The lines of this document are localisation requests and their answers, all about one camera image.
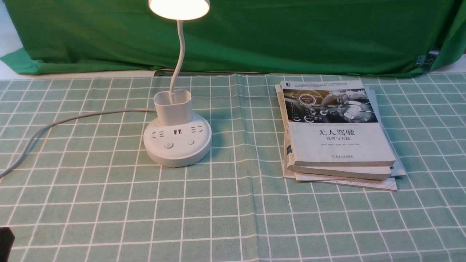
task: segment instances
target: green fabric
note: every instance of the green fabric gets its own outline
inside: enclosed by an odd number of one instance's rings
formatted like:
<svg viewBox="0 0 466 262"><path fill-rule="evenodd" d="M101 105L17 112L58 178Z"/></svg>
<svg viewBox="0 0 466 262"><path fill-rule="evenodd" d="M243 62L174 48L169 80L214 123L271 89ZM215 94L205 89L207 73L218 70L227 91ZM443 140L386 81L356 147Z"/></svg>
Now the green fabric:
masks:
<svg viewBox="0 0 466 262"><path fill-rule="evenodd" d="M176 22L146 0L5 0L24 45L20 74L174 68ZM187 21L184 71L412 76L466 48L464 0L215 0Z"/></svg>

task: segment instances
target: lamp head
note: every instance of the lamp head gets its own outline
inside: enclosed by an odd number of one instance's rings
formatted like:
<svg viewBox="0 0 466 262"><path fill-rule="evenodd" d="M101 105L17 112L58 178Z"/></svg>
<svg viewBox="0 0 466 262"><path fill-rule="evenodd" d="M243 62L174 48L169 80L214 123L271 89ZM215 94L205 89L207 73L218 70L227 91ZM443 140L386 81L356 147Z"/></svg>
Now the lamp head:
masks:
<svg viewBox="0 0 466 262"><path fill-rule="evenodd" d="M173 20L193 20L203 17L210 9L209 0L149 0L155 14Z"/></svg>

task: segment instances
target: book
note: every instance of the book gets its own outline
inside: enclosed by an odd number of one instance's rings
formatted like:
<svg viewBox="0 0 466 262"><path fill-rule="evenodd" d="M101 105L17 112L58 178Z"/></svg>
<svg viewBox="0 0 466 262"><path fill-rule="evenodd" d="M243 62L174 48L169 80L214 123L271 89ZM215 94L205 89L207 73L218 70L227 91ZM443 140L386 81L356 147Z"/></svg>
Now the book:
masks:
<svg viewBox="0 0 466 262"><path fill-rule="evenodd" d="M391 166L395 162L361 81L282 81L280 86L292 165Z"/></svg>
<svg viewBox="0 0 466 262"><path fill-rule="evenodd" d="M285 113L285 101L283 97L283 92L281 90L280 85L275 85L275 90L277 93L278 103L280 106L281 117L283 120L283 125L285 127L285 133L288 132L287 121L288 118ZM375 93L372 91L372 99L375 99ZM287 169L290 169L294 172L300 173L312 173L312 177L307 177L308 179L315 179L315 180L329 180L329 179L336 179L331 178L330 176L339 176L340 178L337 179L350 179L350 178L366 178L366 179L385 179L392 175L392 167L391 166L299 166L293 165L293 154L291 151L291 147L289 146L289 136L285 136L285 143L287 145L288 151L284 155L285 158L288 158L288 165L286 166Z"/></svg>
<svg viewBox="0 0 466 262"><path fill-rule="evenodd" d="M286 154L286 147L283 147L284 154ZM283 177L286 179L296 179L298 175L313 175L313 174L300 174L293 172L286 168L287 166L287 158L283 158ZM337 180L320 180L315 181L313 183L326 183L326 184L333 184L333 185L341 185L341 186L354 186L360 188L368 188L368 189L376 189L376 190L384 190L384 191L397 191L397 183L394 177L387 178L385 180L373 180L373 179L337 179Z"/></svg>
<svg viewBox="0 0 466 262"><path fill-rule="evenodd" d="M378 110L377 106L377 98L376 94L373 90L367 90L367 95L370 97L373 105L373 109L376 113L376 117L379 120L379 123L382 127L384 128L382 123L380 122L380 113ZM373 167L361 167L359 169L366 169L369 170ZM400 176L405 176L406 171L403 168L403 165L401 165L401 162L399 158L397 157L395 163L393 163L392 166L390 166L390 171L391 171L391 176L392 178L394 177L400 177ZM347 179L353 179L353 178L348 178L348 177L337 177L337 176L332 176L332 175L316 175L316 174L311 174L311 173L303 173L303 172L295 172L295 177L297 181L323 181L323 180L335 180L335 179L340 179L340 180L347 180Z"/></svg>

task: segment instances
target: power cord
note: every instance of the power cord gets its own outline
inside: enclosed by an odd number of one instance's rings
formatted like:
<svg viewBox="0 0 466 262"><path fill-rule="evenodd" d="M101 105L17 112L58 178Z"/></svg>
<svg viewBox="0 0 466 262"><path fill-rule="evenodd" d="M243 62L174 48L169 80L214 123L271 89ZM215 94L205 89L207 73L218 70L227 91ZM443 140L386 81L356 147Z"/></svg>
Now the power cord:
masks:
<svg viewBox="0 0 466 262"><path fill-rule="evenodd" d="M4 171L2 171L2 173L0 173L0 179L2 179L3 177L5 177L9 173L11 173L13 170L15 170L16 168L18 168L21 165L23 160L27 157L27 154L29 153L29 151L33 149L34 143L36 142L36 139L38 139L38 137L42 133L48 131L50 128L52 128L52 127L54 127L56 125L71 121L71 120L79 119L79 118L99 116L99 115L107 115L107 114L115 114L115 113L123 113L123 112L154 112L154 113L156 113L155 109L148 109L148 108L133 108L133 109L120 109L120 110L111 110L111 111L96 111L96 112L90 112L90 113L77 115L77 116L74 116L74 117L68 117L66 119L53 122L53 123L51 123L51 124L49 124L47 126L42 127L36 133L34 133L34 135L32 135L32 137L27 142L26 147L24 148L24 150L21 153L20 157L18 157L18 159L10 167L8 167Z"/></svg>

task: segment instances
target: power strip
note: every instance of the power strip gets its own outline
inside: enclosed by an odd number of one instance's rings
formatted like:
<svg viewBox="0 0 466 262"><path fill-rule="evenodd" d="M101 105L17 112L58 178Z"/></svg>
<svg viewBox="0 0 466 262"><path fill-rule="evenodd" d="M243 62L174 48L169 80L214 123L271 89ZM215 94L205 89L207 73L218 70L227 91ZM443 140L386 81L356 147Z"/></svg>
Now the power strip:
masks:
<svg viewBox="0 0 466 262"><path fill-rule="evenodd" d="M144 146L149 157L166 167L199 162L209 152L212 130L200 115L193 114L186 124L163 126L154 119L144 131Z"/></svg>

